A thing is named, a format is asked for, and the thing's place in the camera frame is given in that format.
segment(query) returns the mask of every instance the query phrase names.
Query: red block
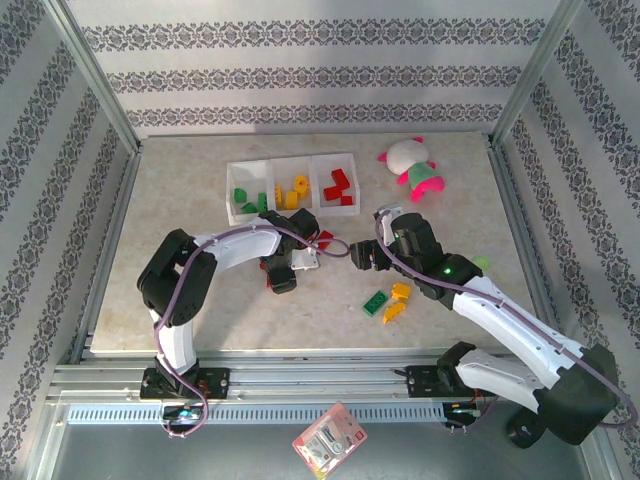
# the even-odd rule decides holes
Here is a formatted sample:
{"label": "red block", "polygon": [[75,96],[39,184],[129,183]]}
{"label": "red block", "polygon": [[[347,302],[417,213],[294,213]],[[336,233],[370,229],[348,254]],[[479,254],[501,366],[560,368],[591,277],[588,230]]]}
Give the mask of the red block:
{"label": "red block", "polygon": [[349,183],[349,179],[344,174],[344,171],[341,168],[333,170],[331,172],[331,178],[333,178],[333,181],[336,182],[336,185],[342,190],[346,190],[351,186],[351,184]]}
{"label": "red block", "polygon": [[327,202],[336,200],[342,196],[342,189],[336,185],[335,187],[328,187],[324,189],[324,199]]}
{"label": "red block", "polygon": [[[323,230],[322,232],[320,232],[320,235],[318,235],[318,238],[316,240],[326,240],[327,238],[333,238],[333,234],[327,232],[326,230]],[[329,243],[331,242],[318,242],[318,248],[320,250],[324,250],[329,246]]]}

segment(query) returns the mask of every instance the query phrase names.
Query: stuffed animal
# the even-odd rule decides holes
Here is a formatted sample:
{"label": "stuffed animal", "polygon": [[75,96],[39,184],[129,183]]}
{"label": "stuffed animal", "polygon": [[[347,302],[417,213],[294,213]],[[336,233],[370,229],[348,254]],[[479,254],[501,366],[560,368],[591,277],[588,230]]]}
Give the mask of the stuffed animal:
{"label": "stuffed animal", "polygon": [[378,157],[379,161],[386,162],[391,172],[398,175],[398,185],[409,182],[409,198],[416,203],[429,190],[444,190],[444,179],[436,172],[436,164],[428,161],[429,150],[422,144],[423,141],[422,137],[402,140]]}

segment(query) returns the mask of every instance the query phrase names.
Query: pink plush toy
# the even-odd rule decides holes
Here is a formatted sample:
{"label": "pink plush toy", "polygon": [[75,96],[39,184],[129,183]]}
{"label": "pink plush toy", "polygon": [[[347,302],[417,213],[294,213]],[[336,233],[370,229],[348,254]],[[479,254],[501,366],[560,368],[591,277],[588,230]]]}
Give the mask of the pink plush toy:
{"label": "pink plush toy", "polygon": [[409,182],[412,202],[419,202],[429,190],[444,190],[444,179],[436,172],[436,164],[429,162],[429,150],[422,142],[422,137],[402,140],[378,157],[386,162],[391,172],[398,175],[398,185]]}

